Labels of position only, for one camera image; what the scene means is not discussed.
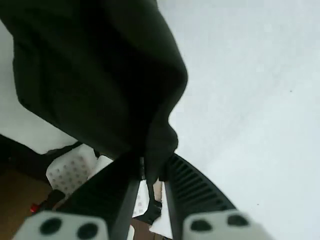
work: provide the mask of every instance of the white plastic piece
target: white plastic piece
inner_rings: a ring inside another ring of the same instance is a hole
[[[106,157],[106,156],[103,156],[101,155],[97,161],[96,161],[96,165],[95,167],[93,168],[90,176],[88,177],[88,180],[90,178],[92,178],[94,175],[96,175],[98,172],[100,172],[102,169],[104,169],[106,166],[108,166],[109,164],[111,164],[113,161]]]
[[[247,221],[245,226],[228,225],[228,218],[239,216]],[[210,230],[192,229],[192,224],[205,221]],[[237,210],[197,213],[188,216],[183,223],[183,240],[273,240],[273,238],[246,214]]]
[[[133,226],[130,225],[126,240],[134,240],[134,236],[135,236],[135,229]]]
[[[62,221],[60,228],[48,235],[43,235],[41,226],[47,220],[58,218]],[[106,222],[100,217],[66,214],[54,211],[42,211],[28,217],[13,240],[78,240],[78,229],[87,223],[93,223],[98,230],[90,240],[108,240],[108,228]]]
[[[53,189],[68,197],[85,181],[97,164],[94,150],[83,144],[55,159],[46,170]]]
[[[138,194],[136,196],[132,217],[145,214],[149,205],[149,191],[147,181],[142,180],[139,185]]]

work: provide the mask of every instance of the black ribbed plastic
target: black ribbed plastic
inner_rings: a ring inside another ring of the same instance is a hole
[[[166,164],[162,178],[174,240],[181,239],[183,222],[187,216],[235,209],[207,177],[176,154]]]
[[[126,154],[82,185],[58,211],[101,217],[110,240],[125,240],[139,183],[139,158]]]

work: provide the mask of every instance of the black cloth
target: black cloth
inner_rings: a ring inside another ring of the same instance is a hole
[[[113,159],[139,151],[153,183],[177,148],[168,117],[187,83],[156,2],[0,0],[0,19],[20,103]]]

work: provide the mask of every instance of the white wall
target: white wall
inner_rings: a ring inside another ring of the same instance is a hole
[[[320,2],[158,4],[189,73],[176,152],[275,239],[320,238]]]

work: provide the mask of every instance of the white surface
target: white surface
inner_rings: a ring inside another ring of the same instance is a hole
[[[275,239],[318,239],[320,2],[158,4],[189,73],[176,153]]]
[[[93,148],[82,144],[56,158],[46,170],[46,178],[53,189],[69,197],[94,172],[97,158]]]
[[[0,21],[0,134],[39,154],[72,145],[76,140],[26,110],[16,94],[13,74],[13,40]]]
[[[168,202],[165,184],[162,184],[162,212],[161,217],[156,219],[149,228],[150,232],[158,233],[164,237],[172,239],[171,223],[168,211]]]
[[[238,215],[247,220],[247,226],[228,225],[229,216]],[[211,227],[208,231],[192,229],[194,221],[206,221]],[[254,222],[247,214],[237,210],[197,213],[188,216],[183,222],[183,240],[273,240],[264,228]]]

